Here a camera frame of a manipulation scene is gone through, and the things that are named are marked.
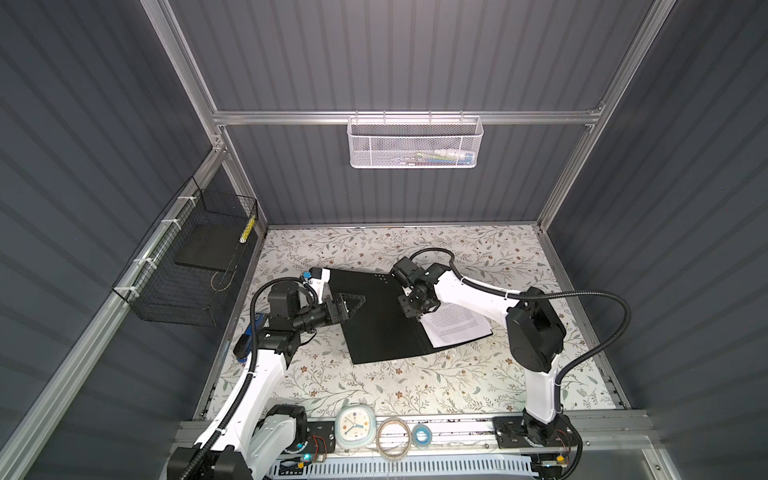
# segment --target wire basket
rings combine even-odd
[[[256,200],[251,197],[198,190],[175,219],[163,220],[164,232],[157,245],[126,266],[124,272],[132,263],[141,264],[133,283],[114,285],[113,290],[143,320],[197,326],[226,324],[256,249],[257,233],[250,232],[245,243],[233,248],[224,271],[179,264],[177,256],[195,227],[226,227],[243,232],[255,225],[252,218],[256,218],[257,211]]]
[[[350,117],[349,163],[354,168],[473,168],[482,123],[479,117]]]

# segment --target paper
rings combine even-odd
[[[421,319],[432,346],[455,345],[491,334],[491,324],[479,313],[455,303],[443,303],[434,313]]]

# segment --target blue tape roll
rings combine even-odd
[[[426,439],[419,440],[419,434],[422,433],[426,435]],[[429,446],[430,443],[432,443],[432,430],[429,429],[427,425],[424,425],[423,423],[419,423],[418,425],[413,427],[413,430],[411,432],[411,441],[413,442],[413,445],[418,449],[425,449]]]

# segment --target black wire basket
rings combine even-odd
[[[125,274],[139,262],[135,280],[129,286],[113,285],[114,292],[143,320],[226,324],[258,242],[252,231],[257,211],[254,198],[198,189],[175,220],[164,220],[164,232],[149,253],[137,258],[137,249],[123,270]],[[208,232],[219,234],[206,237]],[[219,266],[190,262],[188,253],[195,246],[212,249]]]

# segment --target alarm clock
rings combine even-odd
[[[334,425],[336,444],[342,449],[357,449],[376,436],[376,415],[367,405],[356,403],[341,409]]]

